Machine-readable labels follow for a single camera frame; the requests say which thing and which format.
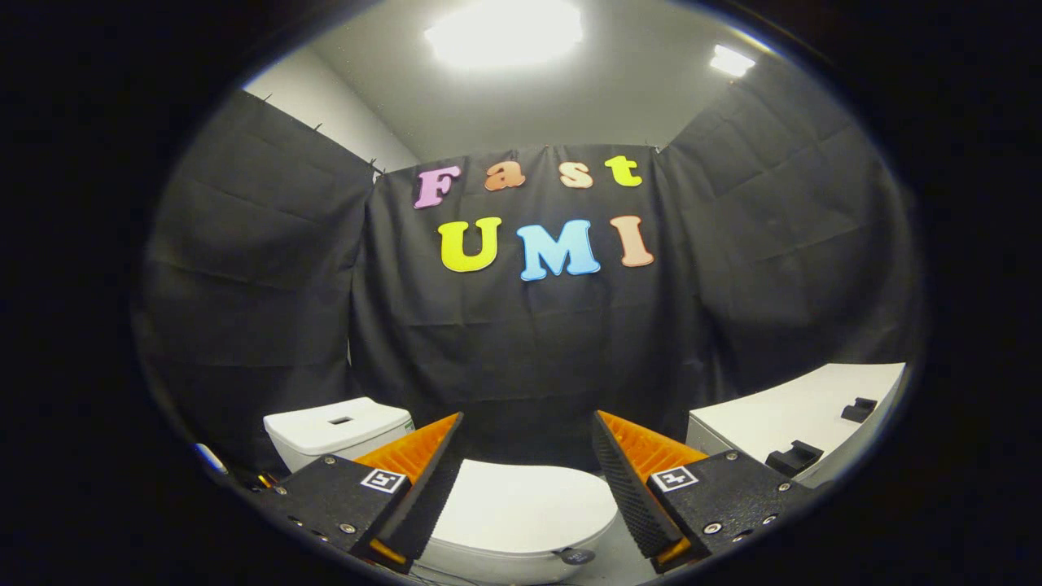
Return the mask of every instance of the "toilet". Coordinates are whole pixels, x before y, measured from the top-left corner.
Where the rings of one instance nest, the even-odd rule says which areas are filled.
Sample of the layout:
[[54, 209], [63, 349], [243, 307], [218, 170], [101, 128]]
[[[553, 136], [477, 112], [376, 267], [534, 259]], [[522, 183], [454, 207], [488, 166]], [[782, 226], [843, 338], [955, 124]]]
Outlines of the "toilet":
[[596, 554], [617, 515], [607, 483], [589, 472], [464, 460], [416, 571], [480, 584], [559, 582], [584, 566], [554, 552]]
[[291, 472], [326, 454], [354, 460], [415, 429], [408, 411], [369, 397], [267, 415], [264, 428]]
[[[414, 430], [407, 411], [369, 398], [268, 415], [264, 424], [292, 472], [325, 454], [361, 458]], [[596, 555], [617, 516], [607, 483], [589, 472], [464, 460], [414, 571], [488, 585], [563, 581], [584, 565], [556, 553]]]

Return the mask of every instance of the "foam letter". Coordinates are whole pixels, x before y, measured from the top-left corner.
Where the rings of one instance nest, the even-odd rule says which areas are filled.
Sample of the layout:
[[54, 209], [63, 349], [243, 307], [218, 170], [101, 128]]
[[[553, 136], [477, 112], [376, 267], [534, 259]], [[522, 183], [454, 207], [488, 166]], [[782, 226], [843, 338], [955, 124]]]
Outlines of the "foam letter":
[[581, 163], [562, 163], [557, 166], [561, 171], [561, 182], [575, 189], [588, 189], [593, 186], [593, 177], [588, 175], [590, 168]]
[[546, 277], [546, 269], [540, 264], [540, 258], [546, 262], [553, 274], [560, 275], [565, 268], [565, 258], [569, 260], [568, 274], [590, 274], [600, 270], [600, 264], [593, 258], [590, 249], [588, 231], [590, 222], [587, 220], [571, 220], [561, 229], [561, 238], [556, 241], [539, 224], [518, 228], [518, 236], [524, 242], [525, 269], [521, 271], [522, 280], [539, 280]]
[[458, 167], [446, 167], [445, 169], [420, 173], [418, 175], [420, 177], [420, 198], [416, 200], [413, 207], [419, 210], [441, 203], [442, 198], [438, 194], [447, 194], [449, 188], [452, 187], [452, 179], [449, 177], [458, 177], [461, 172]]
[[635, 188], [641, 185], [643, 180], [640, 177], [629, 174], [630, 169], [637, 168], [637, 162], [627, 160], [625, 155], [620, 154], [619, 156], [609, 158], [604, 162], [604, 167], [612, 168], [612, 175], [615, 177], [615, 182], [620, 186]]
[[521, 166], [517, 161], [496, 163], [486, 172], [489, 178], [485, 180], [485, 189], [499, 191], [504, 188], [516, 188], [524, 182]]
[[473, 257], [463, 253], [463, 233], [467, 222], [449, 222], [438, 227], [442, 235], [442, 264], [455, 272], [479, 271], [496, 260], [499, 243], [496, 227], [503, 223], [500, 218], [481, 218], [474, 225], [481, 229], [481, 251]]
[[641, 238], [641, 219], [637, 216], [619, 216], [612, 218], [609, 222], [617, 230], [622, 239], [622, 265], [625, 267], [643, 267], [654, 262], [654, 257], [644, 247], [644, 239]]

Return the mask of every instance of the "white toilet seat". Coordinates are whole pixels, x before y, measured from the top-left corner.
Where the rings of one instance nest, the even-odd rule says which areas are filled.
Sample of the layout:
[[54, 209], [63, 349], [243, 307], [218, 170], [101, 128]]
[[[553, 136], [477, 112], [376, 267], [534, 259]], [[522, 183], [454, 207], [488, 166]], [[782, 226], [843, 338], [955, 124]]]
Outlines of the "white toilet seat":
[[580, 470], [465, 460], [422, 564], [492, 584], [543, 584], [581, 566], [553, 554], [593, 550], [618, 514], [607, 483]]

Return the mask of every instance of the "yellow letter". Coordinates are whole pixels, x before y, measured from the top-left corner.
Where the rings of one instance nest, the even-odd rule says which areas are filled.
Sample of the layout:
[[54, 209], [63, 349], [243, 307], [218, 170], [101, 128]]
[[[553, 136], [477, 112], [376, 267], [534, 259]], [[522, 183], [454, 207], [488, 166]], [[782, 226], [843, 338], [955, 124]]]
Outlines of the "yellow letter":
[[590, 168], [581, 163], [562, 163], [557, 166], [561, 171], [561, 182], [575, 189], [587, 189], [593, 187], [593, 177], [588, 175]]
[[438, 227], [442, 235], [442, 264], [455, 272], [479, 271], [496, 260], [499, 243], [496, 227], [503, 223], [500, 218], [481, 218], [474, 225], [481, 228], [481, 251], [473, 257], [463, 253], [463, 233], [467, 222], [449, 222]]
[[612, 168], [612, 175], [615, 177], [615, 182], [620, 186], [625, 186], [627, 188], [635, 188], [641, 185], [640, 177], [635, 177], [629, 174], [630, 169], [637, 168], [636, 161], [628, 161], [625, 155], [620, 154], [613, 158], [609, 158], [604, 162], [604, 167]]
[[524, 175], [521, 174], [521, 166], [517, 161], [497, 163], [490, 167], [486, 174], [489, 178], [485, 180], [485, 189], [489, 191], [516, 188], [524, 182]]

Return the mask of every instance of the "black clip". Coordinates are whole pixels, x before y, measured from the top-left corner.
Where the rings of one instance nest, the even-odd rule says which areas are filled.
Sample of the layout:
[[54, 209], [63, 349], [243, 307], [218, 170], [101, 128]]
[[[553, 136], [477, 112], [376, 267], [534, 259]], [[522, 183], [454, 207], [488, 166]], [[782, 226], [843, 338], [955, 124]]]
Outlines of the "black clip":
[[789, 451], [785, 454], [772, 451], [767, 457], [766, 464], [791, 479], [810, 468], [812, 464], [821, 459], [822, 454], [824, 454], [824, 450], [795, 440], [792, 442], [792, 449]]
[[588, 564], [597, 557], [597, 555], [590, 550], [573, 550], [572, 547], [565, 547], [560, 552], [553, 552], [553, 554], [568, 565]]
[[858, 397], [853, 399], [853, 405], [843, 408], [841, 417], [858, 423], [864, 423], [865, 419], [868, 419], [868, 416], [875, 410], [875, 405], [876, 401], [870, 398]]

